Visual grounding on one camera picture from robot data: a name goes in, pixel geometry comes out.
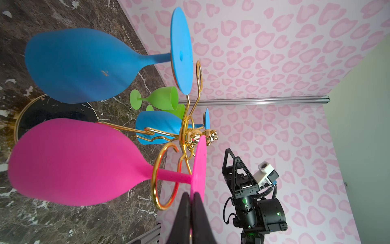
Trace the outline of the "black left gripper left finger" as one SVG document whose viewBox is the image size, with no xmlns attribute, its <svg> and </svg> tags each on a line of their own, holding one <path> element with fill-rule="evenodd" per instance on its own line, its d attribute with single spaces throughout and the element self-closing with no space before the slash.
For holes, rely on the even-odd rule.
<svg viewBox="0 0 390 244">
<path fill-rule="evenodd" d="M 166 244 L 189 244 L 191 229 L 191 199 L 187 192 L 182 194 L 180 205 Z"/>
</svg>

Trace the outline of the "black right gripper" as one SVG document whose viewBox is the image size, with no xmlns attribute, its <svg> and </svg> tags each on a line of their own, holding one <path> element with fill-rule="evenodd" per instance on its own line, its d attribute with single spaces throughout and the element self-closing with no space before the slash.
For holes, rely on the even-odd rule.
<svg viewBox="0 0 390 244">
<path fill-rule="evenodd" d="M 256 195 L 260 190 L 249 169 L 230 148 L 225 150 L 222 175 L 234 200 Z"/>
</svg>

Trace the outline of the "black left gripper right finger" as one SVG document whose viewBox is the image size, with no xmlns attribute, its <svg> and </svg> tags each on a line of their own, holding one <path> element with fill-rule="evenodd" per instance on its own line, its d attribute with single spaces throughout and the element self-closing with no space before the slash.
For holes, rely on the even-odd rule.
<svg viewBox="0 0 390 244">
<path fill-rule="evenodd" d="M 198 192 L 193 195 L 191 203 L 191 227 L 193 244 L 217 244 Z"/>
</svg>

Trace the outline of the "green wine glass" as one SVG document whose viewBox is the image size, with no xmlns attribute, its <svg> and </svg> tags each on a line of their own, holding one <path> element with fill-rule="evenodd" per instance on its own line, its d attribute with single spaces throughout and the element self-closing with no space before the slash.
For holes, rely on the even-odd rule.
<svg viewBox="0 0 390 244">
<path fill-rule="evenodd" d="M 143 101 L 149 102 L 160 110 L 176 110 L 178 99 L 178 91 L 174 86 L 158 88 L 146 98 L 142 98 L 141 93 L 136 89 L 130 93 L 130 104 L 135 110 L 140 109 Z"/>
<path fill-rule="evenodd" d="M 146 107 L 146 111 L 154 111 L 153 106 L 152 105 L 148 105 Z M 180 118 L 182 120 L 183 117 L 184 117 L 185 105 L 184 104 L 179 104 L 176 110 L 163 110 L 163 111 L 171 113 L 171 114 L 177 116 L 178 118 Z"/>
</svg>

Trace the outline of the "pink wine glass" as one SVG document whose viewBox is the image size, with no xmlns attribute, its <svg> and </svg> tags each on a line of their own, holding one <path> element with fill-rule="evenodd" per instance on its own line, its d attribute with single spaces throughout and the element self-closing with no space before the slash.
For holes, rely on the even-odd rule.
<svg viewBox="0 0 390 244">
<path fill-rule="evenodd" d="M 8 178 L 20 194 L 69 206 L 108 202 L 137 184 L 151 181 L 158 209 L 166 210 L 157 182 L 189 184 L 191 193 L 205 194 L 207 144 L 201 136 L 191 174 L 160 169 L 167 143 L 153 165 L 124 134 L 100 123 L 53 119 L 38 124 L 16 143 L 8 163 Z"/>
</svg>

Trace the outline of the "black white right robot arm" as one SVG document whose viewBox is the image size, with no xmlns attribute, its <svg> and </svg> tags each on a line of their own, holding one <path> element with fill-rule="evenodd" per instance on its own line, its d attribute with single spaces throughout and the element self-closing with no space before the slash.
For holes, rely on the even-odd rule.
<svg viewBox="0 0 390 244">
<path fill-rule="evenodd" d="M 263 162 L 258 171 L 250 173 L 240 157 L 232 150 L 225 150 L 222 175 L 229 188 L 231 202 L 235 208 L 233 225 L 241 228 L 242 244 L 263 244 L 265 235 L 287 231 L 288 225 L 277 196 L 279 174 L 274 167 Z"/>
</svg>

